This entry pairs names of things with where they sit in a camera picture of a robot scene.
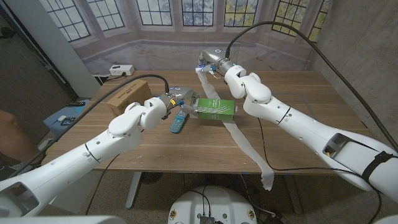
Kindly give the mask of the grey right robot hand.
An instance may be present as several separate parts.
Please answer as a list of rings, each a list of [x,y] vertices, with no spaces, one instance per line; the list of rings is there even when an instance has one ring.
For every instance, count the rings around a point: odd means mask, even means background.
[[[226,52],[222,49],[207,48],[201,51],[198,58],[198,68],[205,68],[207,65],[214,68],[218,73],[225,75],[234,66],[234,63],[225,57]]]

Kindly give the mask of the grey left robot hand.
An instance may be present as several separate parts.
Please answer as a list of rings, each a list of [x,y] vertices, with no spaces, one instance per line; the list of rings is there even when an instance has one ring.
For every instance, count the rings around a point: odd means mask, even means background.
[[[199,99],[199,95],[191,88],[184,86],[171,87],[168,93],[159,96],[166,106],[166,114],[162,119],[167,119],[171,113],[171,109],[179,106],[186,114],[198,116],[198,111],[193,108],[195,100]]]

